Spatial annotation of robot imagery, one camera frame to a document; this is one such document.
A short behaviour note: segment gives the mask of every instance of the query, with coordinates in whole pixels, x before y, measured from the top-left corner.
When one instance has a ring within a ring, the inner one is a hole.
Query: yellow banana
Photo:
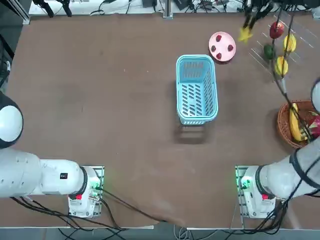
[[[298,112],[298,106],[296,103],[293,103],[292,106]],[[290,108],[289,112],[289,125],[290,125],[290,131],[293,136],[293,138],[299,142],[306,140],[306,137],[303,136],[299,129],[299,121],[294,113],[294,111]]]

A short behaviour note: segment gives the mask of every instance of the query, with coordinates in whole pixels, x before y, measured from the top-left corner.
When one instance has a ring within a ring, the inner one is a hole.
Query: wicker basket
[[[298,107],[298,113],[302,117],[302,119],[304,119],[306,122],[311,121],[313,116],[311,115],[310,112],[316,112],[311,101],[297,100],[297,101],[293,101],[293,103],[296,103]],[[307,141],[298,142],[292,137],[290,132],[290,125],[289,125],[289,105],[288,104],[284,104],[281,106],[278,112],[276,123],[277,123],[277,130],[280,133],[281,137],[293,148],[295,149],[302,148],[308,144]]]

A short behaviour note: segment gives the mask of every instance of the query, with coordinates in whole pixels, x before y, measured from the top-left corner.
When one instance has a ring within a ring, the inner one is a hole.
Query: pink bowl
[[[216,37],[220,35],[220,41],[216,41]],[[233,49],[228,50],[228,46],[232,45]],[[220,62],[230,61],[236,54],[236,43],[235,40],[228,33],[224,31],[218,31],[210,37],[209,40],[209,51],[214,59]]]

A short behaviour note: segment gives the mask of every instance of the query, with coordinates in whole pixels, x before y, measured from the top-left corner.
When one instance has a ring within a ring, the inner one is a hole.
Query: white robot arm
[[[12,148],[0,150],[0,198],[68,195],[69,212],[94,216],[101,180],[92,167],[64,159],[39,159]]]
[[[320,78],[311,90],[311,100],[320,112]],[[320,163],[306,174],[307,169],[320,158],[320,137],[296,150],[279,162],[249,166],[239,186],[243,191],[250,218],[266,218],[275,208],[276,198],[286,200],[296,189],[294,197],[320,190]]]

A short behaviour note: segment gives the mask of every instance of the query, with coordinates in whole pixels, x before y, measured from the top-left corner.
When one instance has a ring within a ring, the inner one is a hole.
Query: brown table
[[[285,100],[248,53],[273,20],[257,23],[254,37],[237,44],[229,64],[216,64],[218,115],[206,126],[206,138],[186,140],[176,113],[176,60],[208,54],[214,32],[236,39],[242,14],[33,19],[23,27],[9,79],[8,95],[25,120],[14,148],[104,165],[107,188],[141,210],[181,226],[229,228],[238,201],[235,165],[269,164],[293,151],[275,127]],[[320,36],[310,15],[295,20]],[[306,48],[306,60],[291,69],[287,90],[293,100],[307,99],[320,74],[311,53]],[[65,196],[37,199],[67,211]],[[317,199],[292,202],[284,228],[320,229]],[[9,199],[0,204],[2,227],[64,226]],[[117,203],[111,208],[122,226],[155,224]],[[110,223],[107,211],[102,215],[98,221]],[[241,227],[239,209],[232,226]]]

